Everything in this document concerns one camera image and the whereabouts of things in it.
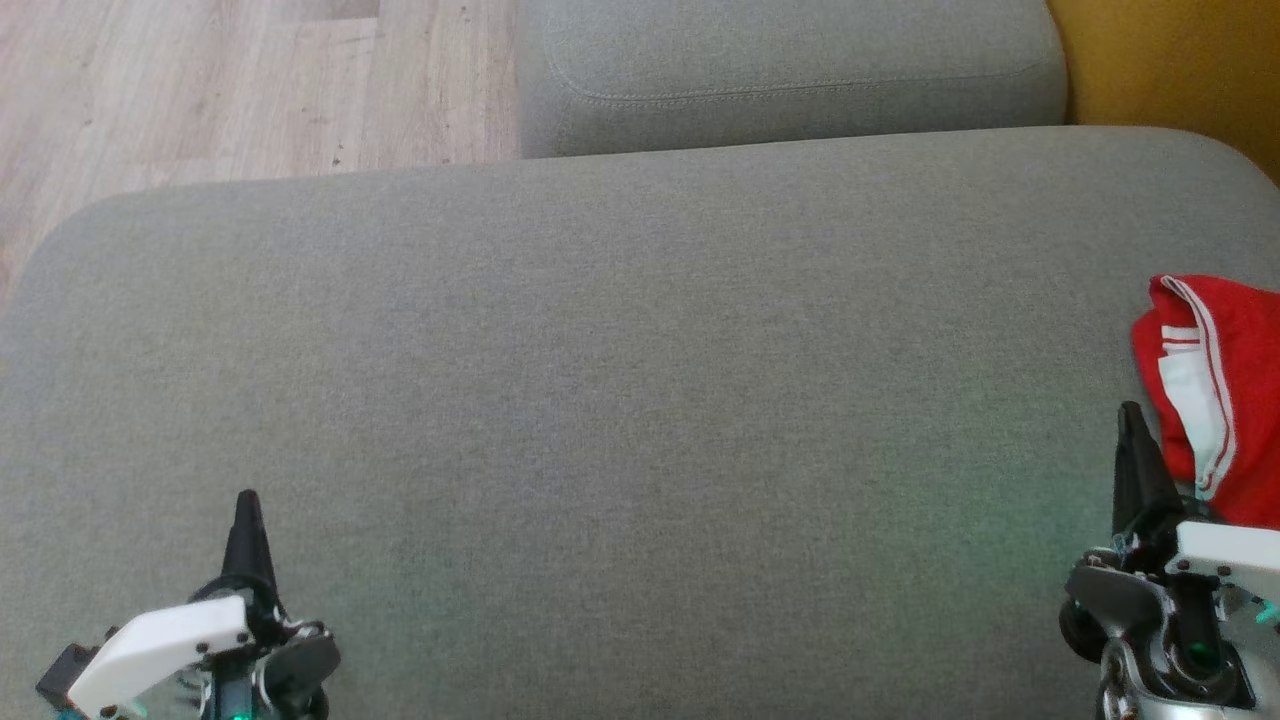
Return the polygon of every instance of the red fabric with white stripe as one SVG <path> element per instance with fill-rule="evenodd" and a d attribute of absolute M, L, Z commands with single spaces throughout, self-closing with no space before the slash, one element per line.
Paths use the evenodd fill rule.
<path fill-rule="evenodd" d="M 1157 275 L 1151 300 L 1133 347 L 1170 473 L 1228 521 L 1280 529 L 1280 293 Z"/>

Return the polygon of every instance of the sofa cushion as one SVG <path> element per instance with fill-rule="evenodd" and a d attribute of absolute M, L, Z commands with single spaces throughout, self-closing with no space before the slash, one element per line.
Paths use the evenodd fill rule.
<path fill-rule="evenodd" d="M 335 717 L 1088 716 L 1158 272 L 1280 287 L 1280 192 L 1028 128 L 109 200 L 0 324 L 0 692 L 253 487 Z"/>
<path fill-rule="evenodd" d="M 1056 124 L 1041 0 L 524 0 L 526 156 Z"/>

